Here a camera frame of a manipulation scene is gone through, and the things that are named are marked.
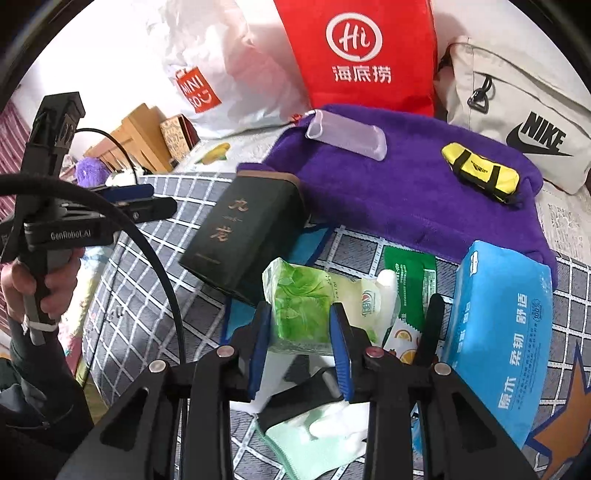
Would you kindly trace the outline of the person left forearm dark sleeve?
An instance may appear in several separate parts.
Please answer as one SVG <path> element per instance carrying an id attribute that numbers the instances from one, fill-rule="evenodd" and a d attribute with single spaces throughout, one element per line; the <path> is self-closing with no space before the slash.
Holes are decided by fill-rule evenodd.
<path id="1" fill-rule="evenodd" d="M 36 346 L 9 321 L 10 359 L 1 360 L 1 477 L 54 479 L 93 428 L 56 332 Z"/>

